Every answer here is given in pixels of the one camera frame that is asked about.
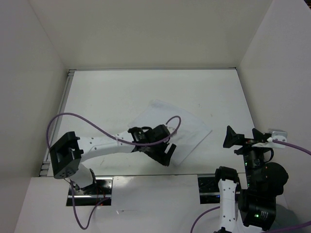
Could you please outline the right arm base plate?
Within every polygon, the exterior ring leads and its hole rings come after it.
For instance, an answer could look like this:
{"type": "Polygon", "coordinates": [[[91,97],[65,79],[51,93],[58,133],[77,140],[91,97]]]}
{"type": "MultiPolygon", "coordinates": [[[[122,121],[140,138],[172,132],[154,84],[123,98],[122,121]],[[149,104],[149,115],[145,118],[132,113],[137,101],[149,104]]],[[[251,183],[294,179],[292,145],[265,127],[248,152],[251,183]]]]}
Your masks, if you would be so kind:
{"type": "Polygon", "coordinates": [[[220,191],[214,175],[197,177],[200,204],[219,204],[220,191]]]}

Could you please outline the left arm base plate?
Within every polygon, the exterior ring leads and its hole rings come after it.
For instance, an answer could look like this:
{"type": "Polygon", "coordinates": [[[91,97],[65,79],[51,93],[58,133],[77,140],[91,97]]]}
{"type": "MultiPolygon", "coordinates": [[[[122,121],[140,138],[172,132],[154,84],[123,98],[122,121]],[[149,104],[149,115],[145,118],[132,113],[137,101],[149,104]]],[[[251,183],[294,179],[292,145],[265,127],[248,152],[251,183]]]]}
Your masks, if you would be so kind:
{"type": "Polygon", "coordinates": [[[113,177],[96,177],[96,186],[88,191],[84,190],[73,182],[73,189],[69,187],[66,206],[72,206],[74,196],[75,206],[110,206],[112,201],[113,177]]]}

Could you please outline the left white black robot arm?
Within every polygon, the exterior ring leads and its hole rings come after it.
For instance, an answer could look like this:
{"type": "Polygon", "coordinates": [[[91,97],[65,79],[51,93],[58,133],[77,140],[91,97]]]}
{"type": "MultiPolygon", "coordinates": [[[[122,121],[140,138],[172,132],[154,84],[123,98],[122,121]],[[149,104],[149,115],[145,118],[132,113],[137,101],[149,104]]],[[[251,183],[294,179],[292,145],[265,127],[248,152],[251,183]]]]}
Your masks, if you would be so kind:
{"type": "Polygon", "coordinates": [[[50,148],[53,177],[70,179],[84,194],[96,191],[98,184],[94,171],[82,163],[86,160],[116,153],[142,152],[163,166],[169,166],[176,145],[169,142],[172,131],[164,124],[155,128],[133,127],[116,135],[116,139],[78,137],[65,133],[50,148]]]}

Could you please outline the white skirt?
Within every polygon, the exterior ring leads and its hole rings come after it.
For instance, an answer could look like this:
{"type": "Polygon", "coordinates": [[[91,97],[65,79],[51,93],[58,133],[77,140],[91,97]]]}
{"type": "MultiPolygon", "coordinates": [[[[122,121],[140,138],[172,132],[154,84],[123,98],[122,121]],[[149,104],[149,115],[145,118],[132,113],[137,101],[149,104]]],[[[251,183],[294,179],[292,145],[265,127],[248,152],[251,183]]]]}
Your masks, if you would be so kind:
{"type": "Polygon", "coordinates": [[[170,139],[170,142],[176,145],[171,157],[171,163],[178,166],[212,132],[212,129],[202,120],[172,104],[152,100],[148,107],[128,124],[128,127],[148,126],[153,128],[166,123],[169,127],[175,129],[179,120],[176,118],[171,119],[173,116],[181,117],[181,125],[177,133],[170,139]]]}

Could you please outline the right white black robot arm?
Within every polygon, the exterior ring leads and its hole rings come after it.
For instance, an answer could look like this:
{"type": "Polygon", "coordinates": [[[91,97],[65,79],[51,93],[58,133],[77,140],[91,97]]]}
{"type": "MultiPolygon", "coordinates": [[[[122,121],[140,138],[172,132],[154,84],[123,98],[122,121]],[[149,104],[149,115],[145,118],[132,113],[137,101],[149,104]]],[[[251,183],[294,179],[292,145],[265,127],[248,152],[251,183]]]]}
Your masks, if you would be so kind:
{"type": "Polygon", "coordinates": [[[236,193],[239,182],[235,169],[220,166],[215,171],[213,185],[220,191],[220,233],[262,233],[269,230],[276,218],[276,197],[283,194],[289,175],[285,168],[264,155],[283,148],[274,143],[287,141],[287,132],[270,130],[261,133],[252,129],[253,138],[226,128],[224,148],[240,146],[236,155],[243,157],[247,188],[236,193]]]}

